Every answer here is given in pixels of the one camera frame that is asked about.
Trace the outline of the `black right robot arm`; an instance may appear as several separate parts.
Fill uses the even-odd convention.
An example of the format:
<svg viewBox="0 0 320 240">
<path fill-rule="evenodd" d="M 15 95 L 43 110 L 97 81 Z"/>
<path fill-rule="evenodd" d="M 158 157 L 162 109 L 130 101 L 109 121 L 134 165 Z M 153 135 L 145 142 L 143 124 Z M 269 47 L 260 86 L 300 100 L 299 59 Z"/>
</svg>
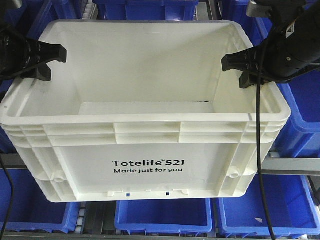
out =
<svg viewBox="0 0 320 240">
<path fill-rule="evenodd" d="M 272 27 L 260 45 L 226 54 L 222 70 L 242 74 L 239 87 L 286 84 L 320 67 L 320 3 L 305 0 L 251 0 L 249 17 L 268 18 Z"/>
</svg>

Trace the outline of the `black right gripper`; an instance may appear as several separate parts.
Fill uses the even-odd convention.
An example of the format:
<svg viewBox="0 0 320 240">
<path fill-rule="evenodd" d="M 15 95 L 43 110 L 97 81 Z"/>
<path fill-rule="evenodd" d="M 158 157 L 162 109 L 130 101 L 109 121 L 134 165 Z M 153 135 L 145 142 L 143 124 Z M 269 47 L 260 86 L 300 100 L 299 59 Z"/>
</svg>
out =
<svg viewBox="0 0 320 240">
<path fill-rule="evenodd" d="M 263 74 L 258 73 L 262 47 L 267 43 Z M 277 41 L 264 40 L 260 46 L 226 54 L 221 59 L 222 71 L 243 72 L 239 87 L 247 89 L 273 81 L 283 81 L 316 62 L 320 58 L 320 39 L 317 37 L 281 37 Z"/>
</svg>

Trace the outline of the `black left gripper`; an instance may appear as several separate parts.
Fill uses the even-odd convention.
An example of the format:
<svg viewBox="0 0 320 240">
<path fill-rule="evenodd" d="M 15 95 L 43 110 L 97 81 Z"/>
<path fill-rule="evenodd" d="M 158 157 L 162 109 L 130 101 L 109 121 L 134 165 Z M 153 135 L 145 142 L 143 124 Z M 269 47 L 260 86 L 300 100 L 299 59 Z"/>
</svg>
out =
<svg viewBox="0 0 320 240">
<path fill-rule="evenodd" d="M 37 79 L 49 82 L 52 70 L 46 63 L 67 62 L 67 50 L 60 44 L 29 39 L 8 23 L 0 25 L 0 79 Z M 28 64 L 42 64 L 27 70 Z"/>
</svg>

